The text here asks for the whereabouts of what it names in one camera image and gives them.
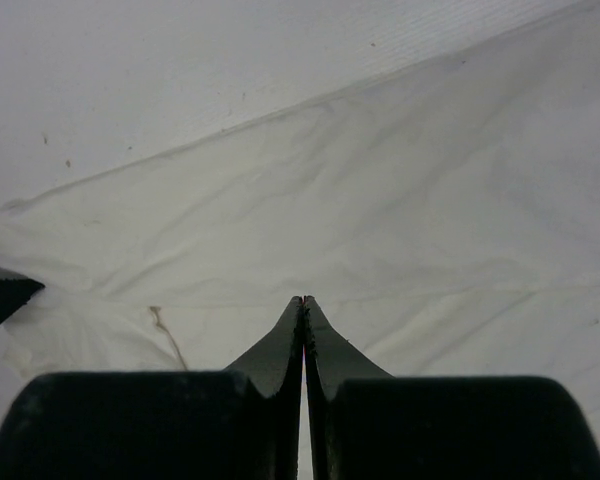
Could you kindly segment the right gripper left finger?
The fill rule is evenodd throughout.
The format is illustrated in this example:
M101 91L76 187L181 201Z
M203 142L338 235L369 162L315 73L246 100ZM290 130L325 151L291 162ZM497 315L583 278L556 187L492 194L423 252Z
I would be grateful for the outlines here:
M293 479L303 302L217 371L42 375L0 428L0 479Z

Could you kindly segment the white t shirt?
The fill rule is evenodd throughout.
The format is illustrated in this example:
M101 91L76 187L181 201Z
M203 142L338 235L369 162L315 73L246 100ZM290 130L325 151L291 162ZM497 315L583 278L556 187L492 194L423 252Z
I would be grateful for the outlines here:
M21 377L215 369L314 296L396 375L546 376L600 442L600 2L0 212Z

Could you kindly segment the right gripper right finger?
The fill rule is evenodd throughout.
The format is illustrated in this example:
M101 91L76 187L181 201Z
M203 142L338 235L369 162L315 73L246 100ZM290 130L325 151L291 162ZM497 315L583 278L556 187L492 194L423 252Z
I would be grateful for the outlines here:
M395 377L303 300L318 479L600 479L600 450L558 382Z

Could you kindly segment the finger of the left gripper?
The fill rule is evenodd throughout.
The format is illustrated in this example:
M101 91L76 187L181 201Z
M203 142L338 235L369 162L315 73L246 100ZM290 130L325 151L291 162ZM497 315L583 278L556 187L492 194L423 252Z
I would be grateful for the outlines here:
M0 268L0 325L44 288L25 275Z

